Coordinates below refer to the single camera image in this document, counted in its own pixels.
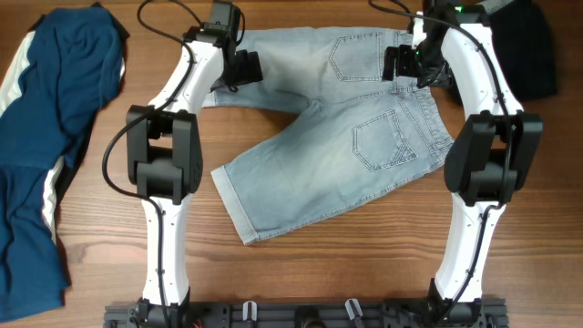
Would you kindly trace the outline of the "light blue denim shorts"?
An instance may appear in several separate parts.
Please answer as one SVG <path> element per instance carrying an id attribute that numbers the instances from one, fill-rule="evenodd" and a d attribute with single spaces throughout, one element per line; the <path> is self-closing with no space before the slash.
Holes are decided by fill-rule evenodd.
<path id="1" fill-rule="evenodd" d="M 244 244 L 329 219 L 440 168 L 453 140 L 428 88 L 382 78 L 384 51 L 404 30 L 296 27 L 251 30 L 263 79 L 208 94 L 205 106 L 295 115 L 281 133 L 214 169 Z"/>

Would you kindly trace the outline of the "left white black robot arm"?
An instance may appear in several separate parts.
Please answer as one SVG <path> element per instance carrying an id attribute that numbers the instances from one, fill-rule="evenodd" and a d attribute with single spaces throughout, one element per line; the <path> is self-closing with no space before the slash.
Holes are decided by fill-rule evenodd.
<path id="1" fill-rule="evenodd" d="M 200 185 L 198 114 L 216 88 L 237 92 L 262 79 L 259 56 L 238 48 L 245 18 L 215 1 L 210 19 L 179 39 L 181 55 L 164 88 L 127 114 L 128 178 L 142 199 L 148 231 L 147 281 L 128 310 L 130 327 L 190 327 L 185 229 Z"/>

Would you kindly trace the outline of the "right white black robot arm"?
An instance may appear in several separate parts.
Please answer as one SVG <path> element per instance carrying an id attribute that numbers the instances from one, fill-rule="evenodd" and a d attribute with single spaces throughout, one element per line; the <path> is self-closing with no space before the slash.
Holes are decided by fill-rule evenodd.
<path id="1" fill-rule="evenodd" d="M 457 91 L 465 124 L 445 157 L 452 222 L 445 255 L 424 298 L 380 305 L 387 327 L 507 327 L 506 302 L 482 293 L 494 229 L 520 190 L 537 152 L 541 118 L 525 113 L 505 80 L 486 10 L 458 1 L 406 8 L 413 40 L 385 52 L 384 78 L 416 77 L 419 87 Z"/>

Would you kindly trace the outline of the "black folded garment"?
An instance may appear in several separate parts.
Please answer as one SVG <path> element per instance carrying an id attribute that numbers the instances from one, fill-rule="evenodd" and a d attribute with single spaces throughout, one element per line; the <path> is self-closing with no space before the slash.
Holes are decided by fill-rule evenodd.
<path id="1" fill-rule="evenodd" d="M 531 0 L 486 0 L 496 57 L 506 82 L 521 102 L 557 94 L 553 35 Z"/>

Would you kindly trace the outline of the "blue white-striped garment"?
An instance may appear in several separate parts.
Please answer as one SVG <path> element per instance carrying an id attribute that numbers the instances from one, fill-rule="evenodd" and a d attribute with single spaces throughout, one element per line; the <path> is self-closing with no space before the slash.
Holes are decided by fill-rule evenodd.
<path id="1" fill-rule="evenodd" d="M 55 211 L 97 112 L 118 96 L 127 31 L 101 4 L 57 8 L 27 31 L 1 84 L 1 320 L 65 303 Z"/>

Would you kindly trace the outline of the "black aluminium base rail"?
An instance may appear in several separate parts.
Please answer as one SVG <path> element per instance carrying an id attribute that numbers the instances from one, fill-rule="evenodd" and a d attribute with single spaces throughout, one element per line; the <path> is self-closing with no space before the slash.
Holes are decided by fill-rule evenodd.
<path id="1" fill-rule="evenodd" d="M 459 303 L 443 321 L 426 299 L 393 299 L 360 303 L 349 299 L 320 304 L 241 304 L 192 302 L 168 309 L 172 327 L 482 327 L 508 328 L 506 301 L 484 299 Z"/>

